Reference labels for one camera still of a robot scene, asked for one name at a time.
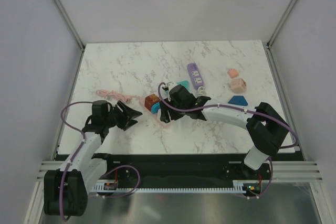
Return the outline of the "pink power strip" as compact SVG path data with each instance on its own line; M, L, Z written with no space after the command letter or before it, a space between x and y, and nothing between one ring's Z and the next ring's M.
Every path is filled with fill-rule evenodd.
M164 123L160 121L160 116L161 116L161 110L158 110L158 113L152 114L146 107L145 107L145 98L139 98L139 104L141 107L145 110L147 114L149 114L149 117L151 117L157 125L161 126L164 129L168 129L171 125L172 122L170 123Z

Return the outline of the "light blue plug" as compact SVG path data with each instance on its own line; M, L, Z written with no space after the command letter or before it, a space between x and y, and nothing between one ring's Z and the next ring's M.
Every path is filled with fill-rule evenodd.
M155 104L152 105L152 107L151 107L151 113L152 114L157 114L160 109L161 109L160 103L157 102L157 103L155 103Z

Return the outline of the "brown cube plug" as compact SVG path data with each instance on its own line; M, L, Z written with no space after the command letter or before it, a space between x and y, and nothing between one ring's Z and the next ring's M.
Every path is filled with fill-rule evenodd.
M149 96L145 97L144 106L149 111L152 111L156 108L156 105L159 104L160 98L155 94L150 94Z

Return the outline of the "teal power strip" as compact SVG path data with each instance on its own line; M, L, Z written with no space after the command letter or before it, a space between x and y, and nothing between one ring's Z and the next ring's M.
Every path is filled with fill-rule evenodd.
M185 87L187 90L190 88L190 83L187 80L179 81L176 84Z

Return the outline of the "purple power strip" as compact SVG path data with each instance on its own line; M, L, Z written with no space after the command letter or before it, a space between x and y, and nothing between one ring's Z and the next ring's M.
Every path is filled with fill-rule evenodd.
M187 65L187 70L191 83L195 90L198 90L200 87L204 87L204 80L201 76L200 70L196 63L189 63Z

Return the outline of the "blue cube plug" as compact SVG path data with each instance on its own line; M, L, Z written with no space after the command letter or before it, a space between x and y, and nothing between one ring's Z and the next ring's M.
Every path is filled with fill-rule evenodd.
M243 95L234 95L228 101L229 104L238 106L248 106L248 102Z

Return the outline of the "peach cube plug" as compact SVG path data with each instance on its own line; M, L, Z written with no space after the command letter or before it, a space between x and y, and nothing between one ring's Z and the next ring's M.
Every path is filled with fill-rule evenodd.
M243 93L247 89L247 84L243 78L235 78L231 81L230 89L234 93Z

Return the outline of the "pink plug adapter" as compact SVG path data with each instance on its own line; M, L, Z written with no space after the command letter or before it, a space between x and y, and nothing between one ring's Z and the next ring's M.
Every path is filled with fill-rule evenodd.
M236 69L229 69L227 74L231 79L237 78L239 76L239 73Z

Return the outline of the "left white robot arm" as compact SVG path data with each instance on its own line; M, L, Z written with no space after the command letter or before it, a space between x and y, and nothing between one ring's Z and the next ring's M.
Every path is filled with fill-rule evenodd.
M67 159L58 169L44 175L44 213L60 216L68 221L72 216L82 216L89 193L100 178L111 178L115 165L104 159L94 158L95 152L113 127L126 131L137 124L142 112L123 102L115 105L105 100L91 102L91 115L79 129L81 138Z

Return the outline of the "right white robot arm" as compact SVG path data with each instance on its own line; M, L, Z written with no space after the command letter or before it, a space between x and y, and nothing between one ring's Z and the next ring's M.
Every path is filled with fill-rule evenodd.
M160 83L158 92L168 92L167 98L160 96L161 118L164 123L176 121L184 116L193 120L222 122L248 132L253 146L240 166L241 174L254 178L261 165L283 148L290 132L289 125L268 103L254 108L221 103L210 97L196 97L187 88L174 82Z

